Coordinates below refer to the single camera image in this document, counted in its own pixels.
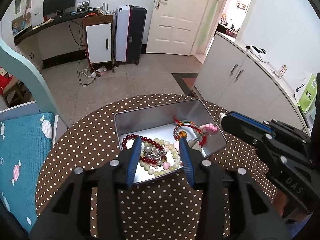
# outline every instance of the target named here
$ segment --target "door handle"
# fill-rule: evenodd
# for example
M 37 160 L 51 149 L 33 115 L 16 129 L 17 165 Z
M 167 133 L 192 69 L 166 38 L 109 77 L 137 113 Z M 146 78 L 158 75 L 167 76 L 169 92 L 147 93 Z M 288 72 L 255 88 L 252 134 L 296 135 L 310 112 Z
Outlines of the door handle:
M 238 81 L 238 78 L 239 78 L 239 76 L 241 75 L 241 73 L 243 72 L 243 69 L 242 70 L 240 70 L 240 72 L 239 72 L 239 74 L 237 75 L 237 77 L 236 77 L 236 81 Z
M 158 0 L 157 3 L 156 3 L 156 9 L 159 9 L 160 2 L 161 2 L 161 1 L 167 1 L 167 0 Z
M 233 75 L 233 72 L 235 71 L 235 69 L 238 67 L 238 64 L 235 64 L 235 66 L 233 67 L 233 69 L 231 70 L 231 75 L 230 76 L 232 76 Z

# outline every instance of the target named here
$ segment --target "pink charm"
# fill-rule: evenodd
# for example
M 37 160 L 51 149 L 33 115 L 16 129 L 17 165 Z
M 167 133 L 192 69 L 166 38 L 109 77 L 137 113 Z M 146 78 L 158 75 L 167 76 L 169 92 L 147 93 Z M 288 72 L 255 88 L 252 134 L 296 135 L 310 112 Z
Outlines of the pink charm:
M 174 146 L 174 148 L 175 148 L 178 152 L 180 151 L 179 141 L 175 141 L 175 142 L 173 143 L 173 146 Z
M 17 181 L 20 175 L 19 165 L 15 165 L 13 168 L 13 180 Z
M 162 167 L 166 171 L 167 169 L 170 168 L 170 163 L 164 163 L 164 164 L 162 164 Z
M 209 133 L 209 134 L 213 134 L 219 130 L 218 126 L 213 125 L 213 123 L 207 123 L 205 125 L 201 125 L 199 128 L 202 132 Z

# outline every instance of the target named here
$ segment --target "metal tray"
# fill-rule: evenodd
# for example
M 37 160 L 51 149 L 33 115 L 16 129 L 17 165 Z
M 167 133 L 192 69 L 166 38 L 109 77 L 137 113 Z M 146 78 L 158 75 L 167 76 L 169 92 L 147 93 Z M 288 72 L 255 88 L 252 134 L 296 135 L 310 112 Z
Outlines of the metal tray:
M 117 113 L 114 115 L 114 122 L 120 147 L 122 139 L 126 135 L 132 133 L 151 139 L 159 138 L 165 141 L 167 140 L 170 143 L 174 143 L 175 139 L 173 137 L 173 129 L 176 126 L 176 123 L 173 122 L 174 117 L 180 121 L 192 121 L 199 126 L 215 122 L 206 106 L 199 99 L 174 102 Z M 196 135 L 191 128 L 183 127 L 183 130 L 188 134 L 187 140 L 196 138 Z M 130 148 L 132 143 L 133 140 L 128 141 L 127 147 Z M 221 130 L 219 130 L 218 133 L 207 137 L 207 141 L 202 148 L 202 154 L 204 158 L 207 158 L 224 148 L 226 145 L 227 140 Z M 167 154 L 167 160 L 171 164 L 174 163 L 174 159 L 170 153 Z M 182 167 L 176 169 L 175 172 L 179 172 L 181 170 Z M 148 172 L 138 164 L 134 183 L 140 184 L 146 181 L 150 182 L 151 180 L 162 178 L 167 174 L 154 177 L 153 175 L 149 175 Z

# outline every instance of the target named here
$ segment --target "doorway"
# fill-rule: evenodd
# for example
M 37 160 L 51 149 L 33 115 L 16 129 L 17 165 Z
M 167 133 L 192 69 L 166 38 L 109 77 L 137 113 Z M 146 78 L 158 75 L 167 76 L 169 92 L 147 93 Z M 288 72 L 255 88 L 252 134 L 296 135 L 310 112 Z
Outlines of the doorway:
M 252 0 L 220 0 L 218 2 L 217 8 L 219 9 L 212 22 L 211 31 L 207 37 L 208 42 L 204 46 L 200 46 L 195 54 L 201 63 L 204 62 L 217 32 L 236 40 L 251 2 Z

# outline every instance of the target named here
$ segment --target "light blue bed headboard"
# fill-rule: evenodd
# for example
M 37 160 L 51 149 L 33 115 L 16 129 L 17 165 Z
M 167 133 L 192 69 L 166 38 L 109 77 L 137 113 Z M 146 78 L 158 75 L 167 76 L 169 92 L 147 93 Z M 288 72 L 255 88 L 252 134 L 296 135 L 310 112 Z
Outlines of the light blue bed headboard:
M 41 112 L 59 115 L 66 126 L 70 127 L 67 119 L 59 112 L 40 72 L 29 60 L 12 50 L 2 39 L 0 39 L 0 66 L 25 84 Z

